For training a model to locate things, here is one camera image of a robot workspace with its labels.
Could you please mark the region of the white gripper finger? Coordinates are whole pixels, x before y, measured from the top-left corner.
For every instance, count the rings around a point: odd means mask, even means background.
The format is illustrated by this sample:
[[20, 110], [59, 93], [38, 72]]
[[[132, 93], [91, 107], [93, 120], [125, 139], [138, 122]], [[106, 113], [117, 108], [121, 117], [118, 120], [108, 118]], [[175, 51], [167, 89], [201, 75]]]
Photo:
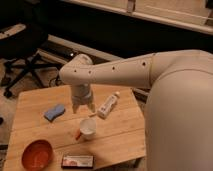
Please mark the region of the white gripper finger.
[[77, 111], [78, 111], [78, 109], [79, 109], [79, 106], [80, 106], [80, 105], [78, 105], [78, 104], [73, 104], [73, 105], [72, 105], [72, 110], [73, 110], [73, 113], [74, 113], [74, 114], [77, 113]]
[[94, 103], [89, 103], [88, 104], [88, 108], [91, 110], [92, 113], [96, 112], [95, 104]]

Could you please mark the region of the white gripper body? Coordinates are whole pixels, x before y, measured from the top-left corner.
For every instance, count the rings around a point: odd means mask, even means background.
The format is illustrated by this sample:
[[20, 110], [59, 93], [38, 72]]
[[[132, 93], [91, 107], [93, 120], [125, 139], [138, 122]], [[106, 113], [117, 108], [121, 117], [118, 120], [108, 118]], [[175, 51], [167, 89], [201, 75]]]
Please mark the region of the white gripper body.
[[73, 85], [71, 99], [74, 105], [86, 105], [93, 102], [93, 91], [89, 84]]

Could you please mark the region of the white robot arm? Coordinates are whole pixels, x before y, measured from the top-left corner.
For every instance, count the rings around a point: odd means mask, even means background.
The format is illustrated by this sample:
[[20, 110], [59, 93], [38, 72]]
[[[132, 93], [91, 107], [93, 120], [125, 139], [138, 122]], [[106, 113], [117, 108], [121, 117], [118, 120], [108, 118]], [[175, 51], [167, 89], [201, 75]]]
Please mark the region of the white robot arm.
[[107, 84], [150, 90], [145, 106], [148, 171], [213, 171], [213, 54], [149, 53], [94, 65], [79, 54], [60, 72], [72, 87]]

